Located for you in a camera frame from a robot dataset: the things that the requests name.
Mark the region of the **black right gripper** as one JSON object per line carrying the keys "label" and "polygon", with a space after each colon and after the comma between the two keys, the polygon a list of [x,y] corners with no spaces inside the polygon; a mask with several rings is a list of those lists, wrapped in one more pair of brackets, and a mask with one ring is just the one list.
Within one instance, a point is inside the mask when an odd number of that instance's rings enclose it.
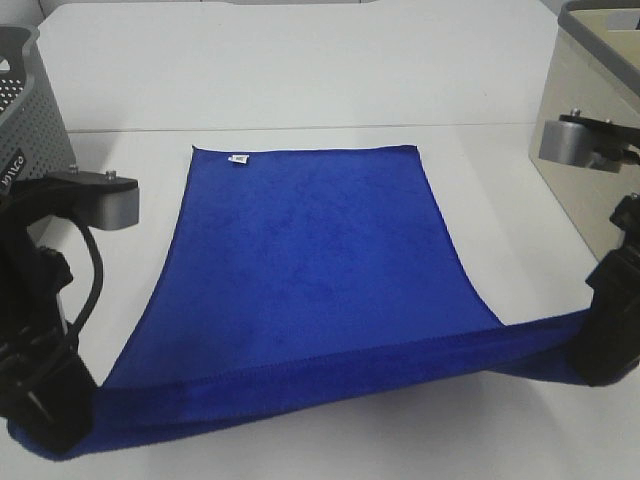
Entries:
{"label": "black right gripper", "polygon": [[639,365],[639,194],[626,195],[609,216],[622,234],[587,277],[592,307],[569,349],[569,364],[589,386],[608,386]]}

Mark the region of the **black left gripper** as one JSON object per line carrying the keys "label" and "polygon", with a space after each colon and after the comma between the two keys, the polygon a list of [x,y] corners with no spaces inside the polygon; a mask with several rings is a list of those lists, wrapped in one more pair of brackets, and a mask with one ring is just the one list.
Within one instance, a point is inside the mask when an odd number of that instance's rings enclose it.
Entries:
{"label": "black left gripper", "polygon": [[28,233],[49,215],[73,218],[84,199],[83,179],[19,181],[1,196],[1,378],[40,380],[1,416],[31,440],[81,440],[92,429],[97,385],[57,304],[73,276],[62,253]]}

